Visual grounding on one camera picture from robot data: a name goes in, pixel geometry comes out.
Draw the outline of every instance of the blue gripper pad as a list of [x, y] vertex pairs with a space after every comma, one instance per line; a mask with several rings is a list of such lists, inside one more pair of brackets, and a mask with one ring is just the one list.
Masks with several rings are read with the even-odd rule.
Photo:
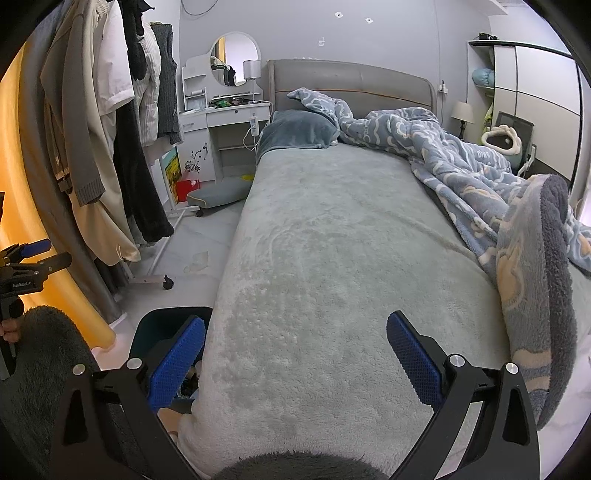
[[22, 248], [21, 256], [23, 258], [36, 257], [37, 255], [49, 252], [51, 248], [51, 242], [46, 238], [45, 240], [39, 240], [33, 244], [25, 245]]
[[205, 343], [205, 323], [195, 317], [150, 378], [148, 404], [153, 412], [170, 406]]
[[396, 312], [393, 313], [386, 325], [388, 341], [421, 403], [431, 405], [436, 411], [444, 401], [441, 392], [441, 372], [421, 346], [416, 331], [411, 329], [404, 319]]

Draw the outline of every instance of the gray upholstered headboard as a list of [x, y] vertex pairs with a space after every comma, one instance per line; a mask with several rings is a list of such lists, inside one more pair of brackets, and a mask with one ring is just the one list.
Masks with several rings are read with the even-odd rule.
[[345, 100], [356, 118], [372, 110], [423, 106], [436, 110], [433, 85], [421, 77], [358, 63], [328, 60], [269, 60], [259, 81], [276, 110], [303, 108], [287, 93], [300, 87]]

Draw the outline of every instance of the lamp shade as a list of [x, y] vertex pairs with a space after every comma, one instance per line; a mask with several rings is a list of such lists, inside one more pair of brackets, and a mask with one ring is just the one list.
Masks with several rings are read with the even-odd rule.
[[463, 122], [473, 124], [474, 111], [472, 110], [472, 105], [464, 102], [456, 102], [456, 105], [453, 108], [452, 118], [457, 118]]
[[245, 80], [254, 80], [261, 78], [261, 61], [260, 60], [245, 60], [244, 61], [244, 78]]

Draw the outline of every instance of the tiled floor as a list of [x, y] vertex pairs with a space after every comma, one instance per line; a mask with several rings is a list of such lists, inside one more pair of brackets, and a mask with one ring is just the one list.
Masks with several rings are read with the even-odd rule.
[[[174, 288], [130, 285], [123, 292], [119, 303], [127, 315], [112, 326], [115, 345], [109, 351], [93, 350], [102, 369], [119, 368], [127, 360], [135, 329], [146, 313], [174, 306], [213, 307], [243, 206], [238, 202], [202, 218], [191, 213], [183, 218], [154, 272], [172, 278]], [[157, 252], [158, 245], [142, 250], [142, 261], [131, 267], [134, 274], [144, 275]]]

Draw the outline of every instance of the nightstand lamp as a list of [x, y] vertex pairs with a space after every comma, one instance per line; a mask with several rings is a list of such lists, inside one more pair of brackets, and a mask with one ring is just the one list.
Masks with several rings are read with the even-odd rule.
[[464, 140], [466, 124], [474, 123], [474, 111], [472, 110], [472, 105], [464, 102], [456, 102], [456, 105], [453, 108], [452, 118], [457, 118], [462, 123], [460, 136], [458, 138]]
[[244, 79], [252, 80], [252, 101], [255, 99], [255, 83], [256, 79], [261, 78], [261, 61], [260, 60], [245, 60], [244, 61]]

